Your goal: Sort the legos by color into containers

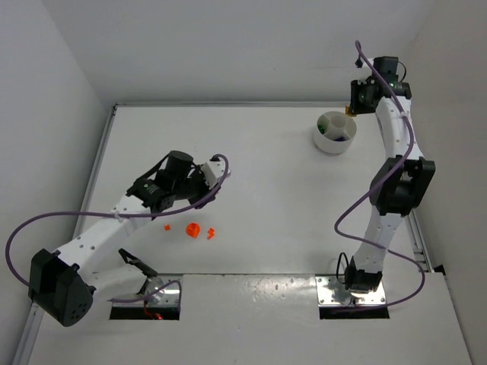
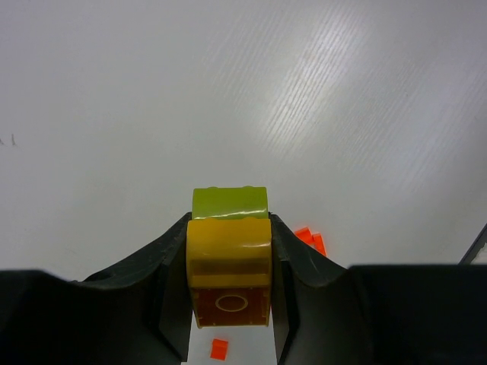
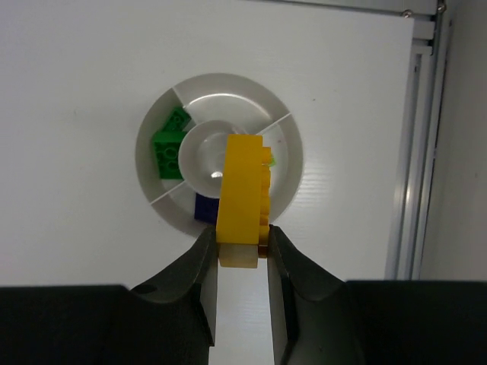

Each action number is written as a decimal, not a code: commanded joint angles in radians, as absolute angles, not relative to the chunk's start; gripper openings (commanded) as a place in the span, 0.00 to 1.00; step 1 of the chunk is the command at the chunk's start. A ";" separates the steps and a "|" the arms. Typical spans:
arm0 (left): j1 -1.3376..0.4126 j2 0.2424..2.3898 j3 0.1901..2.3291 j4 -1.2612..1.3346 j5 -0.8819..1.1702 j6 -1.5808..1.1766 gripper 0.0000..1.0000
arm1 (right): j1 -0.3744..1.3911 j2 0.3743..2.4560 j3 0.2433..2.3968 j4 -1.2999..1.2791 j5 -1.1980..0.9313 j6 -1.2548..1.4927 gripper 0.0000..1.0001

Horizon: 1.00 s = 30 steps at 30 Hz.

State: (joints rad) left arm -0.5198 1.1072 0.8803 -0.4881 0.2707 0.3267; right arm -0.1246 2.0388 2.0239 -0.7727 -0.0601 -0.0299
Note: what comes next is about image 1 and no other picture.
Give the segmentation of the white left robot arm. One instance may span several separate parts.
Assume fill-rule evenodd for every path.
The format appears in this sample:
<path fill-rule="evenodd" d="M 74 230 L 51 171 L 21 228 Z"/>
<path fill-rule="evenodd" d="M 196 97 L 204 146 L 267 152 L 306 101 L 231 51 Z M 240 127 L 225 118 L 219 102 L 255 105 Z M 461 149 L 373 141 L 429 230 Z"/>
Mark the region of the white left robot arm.
<path fill-rule="evenodd" d="M 170 151 L 138 177 L 108 213 L 53 252 L 41 249 L 31 260 L 29 298 L 60 325 L 83 319 L 95 300 L 156 303 L 167 287 L 159 274 L 123 248 L 137 230 L 158 217 L 177 214 L 178 201 L 200 209 L 215 199 L 228 177 L 228 159 L 216 154 L 203 164 Z"/>

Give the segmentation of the orange round lego piece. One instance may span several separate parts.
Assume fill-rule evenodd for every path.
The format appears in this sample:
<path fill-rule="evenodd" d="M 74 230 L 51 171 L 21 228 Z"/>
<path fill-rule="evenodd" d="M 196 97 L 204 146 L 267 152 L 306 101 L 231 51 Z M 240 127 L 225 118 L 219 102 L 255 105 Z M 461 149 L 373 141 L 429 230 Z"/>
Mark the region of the orange round lego piece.
<path fill-rule="evenodd" d="M 192 222 L 186 226 L 186 234 L 192 238 L 197 238 L 201 232 L 201 227 L 196 222 Z"/>

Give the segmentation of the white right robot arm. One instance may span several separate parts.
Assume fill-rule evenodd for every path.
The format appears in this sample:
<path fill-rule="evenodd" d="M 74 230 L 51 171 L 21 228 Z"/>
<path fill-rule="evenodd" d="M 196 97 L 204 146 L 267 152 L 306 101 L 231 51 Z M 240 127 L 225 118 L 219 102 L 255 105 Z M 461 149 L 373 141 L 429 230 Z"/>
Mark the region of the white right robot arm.
<path fill-rule="evenodd" d="M 345 287 L 355 292 L 378 288 L 396 229 L 419 206 L 436 170 L 434 161 L 424 158 L 415 141 L 410 119 L 412 92 L 397 74 L 400 63 L 397 57 L 377 57 L 368 78 L 351 82 L 347 114 L 373 113 L 386 151 L 386 160 L 370 185 L 368 228 L 345 269 Z"/>

